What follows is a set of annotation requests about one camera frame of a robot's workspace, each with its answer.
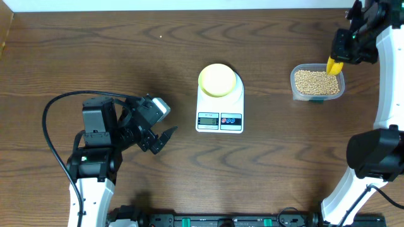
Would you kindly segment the yellow plastic measuring scoop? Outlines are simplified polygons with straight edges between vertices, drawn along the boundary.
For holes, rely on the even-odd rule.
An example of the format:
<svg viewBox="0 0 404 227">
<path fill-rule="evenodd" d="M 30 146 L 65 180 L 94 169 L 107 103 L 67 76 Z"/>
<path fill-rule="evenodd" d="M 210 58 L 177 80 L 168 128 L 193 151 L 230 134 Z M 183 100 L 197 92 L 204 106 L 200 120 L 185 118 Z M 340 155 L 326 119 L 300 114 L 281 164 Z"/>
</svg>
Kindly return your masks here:
<svg viewBox="0 0 404 227">
<path fill-rule="evenodd" d="M 331 57 L 328 58 L 326 65 L 326 74 L 336 76 L 341 73 L 343 68 L 343 62 L 338 62 Z"/>
</svg>

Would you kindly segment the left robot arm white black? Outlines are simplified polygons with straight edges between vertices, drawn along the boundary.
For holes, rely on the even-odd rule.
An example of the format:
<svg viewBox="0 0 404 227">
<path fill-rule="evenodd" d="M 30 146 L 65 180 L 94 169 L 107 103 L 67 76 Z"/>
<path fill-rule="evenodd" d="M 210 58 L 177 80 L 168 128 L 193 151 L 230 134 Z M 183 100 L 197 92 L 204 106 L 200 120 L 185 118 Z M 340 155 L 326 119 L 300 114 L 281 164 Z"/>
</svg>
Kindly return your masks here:
<svg viewBox="0 0 404 227">
<path fill-rule="evenodd" d="M 144 152 L 159 153 L 177 128 L 157 135 L 152 127 L 169 112 L 170 107 L 161 98 L 148 95 L 124 101 L 100 96 L 83 102 L 85 128 L 77 133 L 67 162 L 73 180 L 69 188 L 69 226 L 148 225 L 139 212 L 128 214 L 124 207 L 111 222 L 107 213 L 122 152 L 136 144 Z"/>
</svg>

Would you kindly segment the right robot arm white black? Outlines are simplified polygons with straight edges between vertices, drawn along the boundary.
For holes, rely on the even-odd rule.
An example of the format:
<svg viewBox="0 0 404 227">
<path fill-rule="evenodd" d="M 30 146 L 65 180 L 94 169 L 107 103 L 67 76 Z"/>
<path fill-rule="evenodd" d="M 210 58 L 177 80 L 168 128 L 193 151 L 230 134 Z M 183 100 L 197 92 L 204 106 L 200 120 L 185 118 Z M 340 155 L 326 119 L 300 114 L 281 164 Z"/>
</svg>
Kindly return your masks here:
<svg viewBox="0 0 404 227">
<path fill-rule="evenodd" d="M 403 1 L 355 1 L 346 19 L 350 26 L 336 31 L 326 72 L 379 63 L 379 101 L 373 129 L 348 142 L 348 168 L 321 202 L 319 226 L 353 224 L 371 195 L 403 174 Z"/>
</svg>

